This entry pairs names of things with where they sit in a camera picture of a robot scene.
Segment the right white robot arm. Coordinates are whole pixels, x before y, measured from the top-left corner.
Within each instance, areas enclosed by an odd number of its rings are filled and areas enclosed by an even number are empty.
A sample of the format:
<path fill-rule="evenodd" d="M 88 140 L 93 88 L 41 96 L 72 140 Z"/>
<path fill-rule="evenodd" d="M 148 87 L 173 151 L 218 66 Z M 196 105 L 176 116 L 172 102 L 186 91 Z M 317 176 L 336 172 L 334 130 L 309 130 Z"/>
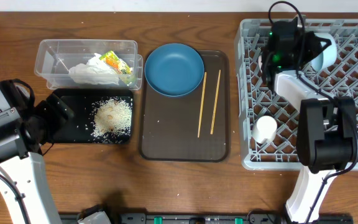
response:
<path fill-rule="evenodd" d="M 326 92 L 301 72 L 307 63 L 316 72 L 332 66 L 337 45 L 329 33 L 307 32 L 296 17 L 272 23 L 261 60 L 263 83 L 298 112 L 296 153 L 302 167 L 285 204 L 287 223 L 317 223 L 329 186 L 358 160 L 354 100 Z"/>

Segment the dark blue plate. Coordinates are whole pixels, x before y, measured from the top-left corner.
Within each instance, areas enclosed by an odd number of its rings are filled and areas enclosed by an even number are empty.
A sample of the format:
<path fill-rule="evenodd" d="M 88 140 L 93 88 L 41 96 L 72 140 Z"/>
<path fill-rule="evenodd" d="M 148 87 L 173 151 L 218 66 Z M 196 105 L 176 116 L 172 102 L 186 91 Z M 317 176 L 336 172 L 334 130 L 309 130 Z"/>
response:
<path fill-rule="evenodd" d="M 145 63 L 147 83 L 156 92 L 169 97 L 190 94 L 203 80 L 204 71 L 198 51 L 179 43 L 157 47 Z"/>

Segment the light blue bowl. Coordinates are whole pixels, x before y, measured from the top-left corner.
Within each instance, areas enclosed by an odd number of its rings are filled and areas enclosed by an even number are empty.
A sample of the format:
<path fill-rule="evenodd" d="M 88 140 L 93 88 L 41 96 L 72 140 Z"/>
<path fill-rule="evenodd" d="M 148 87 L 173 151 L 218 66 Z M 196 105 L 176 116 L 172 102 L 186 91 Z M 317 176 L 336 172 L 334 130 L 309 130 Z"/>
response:
<path fill-rule="evenodd" d="M 315 36 L 329 40 L 329 46 L 311 61 L 313 70 L 319 72 L 335 63 L 337 59 L 337 46 L 334 37 L 329 33 L 315 33 Z"/>

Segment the white cup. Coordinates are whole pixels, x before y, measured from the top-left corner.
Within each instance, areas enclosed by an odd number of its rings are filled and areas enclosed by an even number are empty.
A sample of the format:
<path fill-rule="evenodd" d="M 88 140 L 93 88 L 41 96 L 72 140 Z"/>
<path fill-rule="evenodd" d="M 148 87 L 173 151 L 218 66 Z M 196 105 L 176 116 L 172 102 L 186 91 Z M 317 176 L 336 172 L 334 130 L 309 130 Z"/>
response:
<path fill-rule="evenodd" d="M 273 117 L 261 116 L 253 125 L 252 137 L 259 144 L 271 142 L 275 139 L 277 128 L 277 122 Z"/>

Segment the rice food waste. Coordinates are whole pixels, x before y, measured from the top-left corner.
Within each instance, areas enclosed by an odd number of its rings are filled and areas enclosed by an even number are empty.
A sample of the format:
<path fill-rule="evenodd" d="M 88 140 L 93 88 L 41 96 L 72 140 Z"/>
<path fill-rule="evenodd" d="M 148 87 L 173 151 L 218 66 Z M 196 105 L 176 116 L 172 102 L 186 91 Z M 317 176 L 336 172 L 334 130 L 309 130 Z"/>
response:
<path fill-rule="evenodd" d="M 131 136 L 132 99 L 111 97 L 91 104 L 91 136 L 101 143 L 123 143 Z"/>

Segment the yellow green snack wrapper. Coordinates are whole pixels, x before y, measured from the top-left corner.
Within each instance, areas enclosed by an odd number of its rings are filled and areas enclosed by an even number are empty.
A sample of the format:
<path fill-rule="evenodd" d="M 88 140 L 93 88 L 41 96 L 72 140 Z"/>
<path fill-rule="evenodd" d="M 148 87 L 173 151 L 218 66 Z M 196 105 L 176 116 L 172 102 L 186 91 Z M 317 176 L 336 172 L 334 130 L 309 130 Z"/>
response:
<path fill-rule="evenodd" d="M 132 67 L 121 58 L 119 58 L 113 50 L 110 50 L 99 57 L 99 59 L 109 65 L 118 74 L 130 74 L 132 73 Z"/>

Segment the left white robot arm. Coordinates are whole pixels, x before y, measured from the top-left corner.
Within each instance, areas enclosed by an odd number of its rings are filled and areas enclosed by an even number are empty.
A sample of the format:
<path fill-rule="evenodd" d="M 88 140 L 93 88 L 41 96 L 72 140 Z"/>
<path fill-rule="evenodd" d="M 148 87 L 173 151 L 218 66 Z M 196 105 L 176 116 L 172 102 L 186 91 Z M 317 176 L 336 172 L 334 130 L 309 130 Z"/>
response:
<path fill-rule="evenodd" d="M 0 82 L 0 193 L 13 223 L 61 223 L 41 147 L 72 116 L 55 95 L 36 104 L 27 83 Z"/>

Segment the white tissue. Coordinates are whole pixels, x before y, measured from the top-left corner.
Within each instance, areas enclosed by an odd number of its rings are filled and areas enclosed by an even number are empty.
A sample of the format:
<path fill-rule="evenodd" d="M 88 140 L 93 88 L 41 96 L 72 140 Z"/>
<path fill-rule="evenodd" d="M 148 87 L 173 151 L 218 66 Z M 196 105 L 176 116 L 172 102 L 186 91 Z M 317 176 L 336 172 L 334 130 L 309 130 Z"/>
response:
<path fill-rule="evenodd" d="M 116 71 L 100 60 L 100 54 L 94 53 L 94 57 L 86 64 L 79 63 L 68 71 L 70 78 L 79 84 L 91 85 L 118 85 L 119 77 Z"/>

